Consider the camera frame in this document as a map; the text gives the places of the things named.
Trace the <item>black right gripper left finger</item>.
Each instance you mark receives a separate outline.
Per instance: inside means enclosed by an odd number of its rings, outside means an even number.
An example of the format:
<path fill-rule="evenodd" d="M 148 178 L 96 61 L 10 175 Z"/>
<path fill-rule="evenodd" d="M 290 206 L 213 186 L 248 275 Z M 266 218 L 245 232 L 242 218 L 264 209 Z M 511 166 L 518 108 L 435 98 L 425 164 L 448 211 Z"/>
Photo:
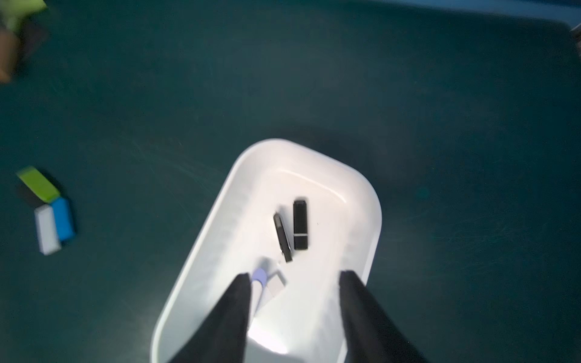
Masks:
<path fill-rule="evenodd" d="M 243 362 L 251 309 L 251 278 L 237 275 L 171 362 Z"/>

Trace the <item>black swivel usb drive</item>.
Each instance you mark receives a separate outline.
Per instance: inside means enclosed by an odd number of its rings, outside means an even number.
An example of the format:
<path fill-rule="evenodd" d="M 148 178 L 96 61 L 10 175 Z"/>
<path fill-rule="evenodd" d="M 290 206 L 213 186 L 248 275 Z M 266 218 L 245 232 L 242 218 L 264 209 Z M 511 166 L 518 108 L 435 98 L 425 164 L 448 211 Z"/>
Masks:
<path fill-rule="evenodd" d="M 284 224 L 282 222 L 282 217 L 279 213 L 275 213 L 273 216 L 273 222 L 275 224 L 275 231 L 277 234 L 278 244 L 281 249 L 281 253 L 284 257 L 286 263 L 290 263 L 292 259 L 292 252 L 290 245 L 287 240 L 287 235 L 284 230 Z"/>

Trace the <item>white oval storage box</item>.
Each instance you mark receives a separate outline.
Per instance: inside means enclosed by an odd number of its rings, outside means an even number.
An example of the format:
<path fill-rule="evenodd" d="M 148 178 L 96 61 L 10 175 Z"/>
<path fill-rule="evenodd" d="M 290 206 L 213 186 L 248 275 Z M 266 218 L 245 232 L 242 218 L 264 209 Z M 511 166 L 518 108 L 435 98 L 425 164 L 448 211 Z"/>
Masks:
<path fill-rule="evenodd" d="M 307 202 L 307 250 L 294 249 L 296 200 Z M 282 217 L 290 263 L 278 244 L 275 213 Z M 344 361 L 340 273 L 368 279 L 381 225 L 375 189 L 355 169 L 282 139 L 252 145 L 231 168 L 174 284 L 150 360 L 171 360 L 232 280 L 268 258 L 278 262 L 287 284 L 251 321 L 245 361 Z"/>

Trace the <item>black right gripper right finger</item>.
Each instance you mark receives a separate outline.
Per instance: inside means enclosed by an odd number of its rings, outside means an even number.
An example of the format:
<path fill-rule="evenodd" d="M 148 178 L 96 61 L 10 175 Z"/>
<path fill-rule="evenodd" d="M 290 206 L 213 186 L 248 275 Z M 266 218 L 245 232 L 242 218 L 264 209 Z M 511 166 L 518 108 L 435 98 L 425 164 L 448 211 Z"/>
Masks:
<path fill-rule="evenodd" d="M 426 362 L 354 271 L 339 278 L 340 313 L 352 362 Z"/>

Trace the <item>white usb flash drive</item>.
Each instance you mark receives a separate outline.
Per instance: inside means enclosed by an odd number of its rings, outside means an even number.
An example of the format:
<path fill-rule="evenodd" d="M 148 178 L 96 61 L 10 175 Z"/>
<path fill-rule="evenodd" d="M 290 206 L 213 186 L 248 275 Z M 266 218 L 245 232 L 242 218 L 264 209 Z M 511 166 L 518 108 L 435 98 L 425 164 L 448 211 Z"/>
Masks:
<path fill-rule="evenodd" d="M 61 242 L 57 235 L 54 211 L 50 205 L 43 205 L 35 211 L 36 234 L 39 250 L 45 255 L 51 255 L 61 249 Z"/>

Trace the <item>black capped usb drive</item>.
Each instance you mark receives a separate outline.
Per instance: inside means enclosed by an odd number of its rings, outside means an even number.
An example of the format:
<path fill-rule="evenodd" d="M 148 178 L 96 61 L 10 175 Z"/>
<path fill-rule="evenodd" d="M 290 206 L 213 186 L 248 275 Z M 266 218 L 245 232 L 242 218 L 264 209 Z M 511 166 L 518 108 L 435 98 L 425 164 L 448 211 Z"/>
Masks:
<path fill-rule="evenodd" d="M 294 249 L 307 250 L 309 245 L 307 202 L 296 200 L 293 204 Z"/>

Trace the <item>blue usb flash drive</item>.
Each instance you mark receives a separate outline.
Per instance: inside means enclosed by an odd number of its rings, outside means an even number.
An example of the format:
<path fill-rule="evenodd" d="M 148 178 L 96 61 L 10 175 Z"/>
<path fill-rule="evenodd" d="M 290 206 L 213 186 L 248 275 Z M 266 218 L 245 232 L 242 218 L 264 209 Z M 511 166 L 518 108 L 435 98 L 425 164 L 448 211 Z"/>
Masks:
<path fill-rule="evenodd" d="M 74 219 L 71 206 L 65 198 L 58 198 L 51 203 L 57 236 L 60 241 L 70 240 L 75 236 Z"/>

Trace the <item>lilac white swivel usb drive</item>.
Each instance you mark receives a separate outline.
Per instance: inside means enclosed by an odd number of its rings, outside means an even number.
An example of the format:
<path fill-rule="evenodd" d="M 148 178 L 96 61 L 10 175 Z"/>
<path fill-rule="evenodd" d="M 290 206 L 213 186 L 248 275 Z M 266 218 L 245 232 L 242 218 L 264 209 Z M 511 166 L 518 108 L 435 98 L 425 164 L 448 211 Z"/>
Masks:
<path fill-rule="evenodd" d="M 268 302 L 279 295 L 286 287 L 287 281 L 277 261 L 263 258 L 251 274 L 251 309 L 250 320 Z"/>

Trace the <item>green usb flash drive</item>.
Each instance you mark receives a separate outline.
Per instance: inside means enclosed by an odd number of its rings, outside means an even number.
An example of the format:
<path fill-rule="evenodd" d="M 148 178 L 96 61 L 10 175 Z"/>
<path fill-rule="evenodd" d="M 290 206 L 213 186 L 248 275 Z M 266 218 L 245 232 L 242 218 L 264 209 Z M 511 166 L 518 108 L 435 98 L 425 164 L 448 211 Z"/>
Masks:
<path fill-rule="evenodd" d="M 60 191 L 35 167 L 27 166 L 17 172 L 17 177 L 42 202 L 50 204 L 57 200 Z"/>

